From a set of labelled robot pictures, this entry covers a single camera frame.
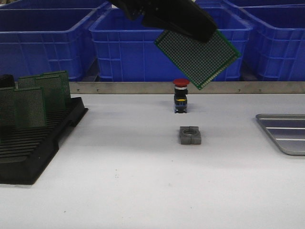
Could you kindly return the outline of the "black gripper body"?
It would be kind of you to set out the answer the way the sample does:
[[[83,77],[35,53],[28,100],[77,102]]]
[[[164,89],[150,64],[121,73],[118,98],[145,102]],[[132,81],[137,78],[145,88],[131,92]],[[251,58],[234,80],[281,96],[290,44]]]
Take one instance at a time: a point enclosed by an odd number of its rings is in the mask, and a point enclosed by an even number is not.
[[[132,21],[142,16],[142,25],[173,31],[199,42],[208,42],[216,32],[213,18],[191,0],[111,0]]]

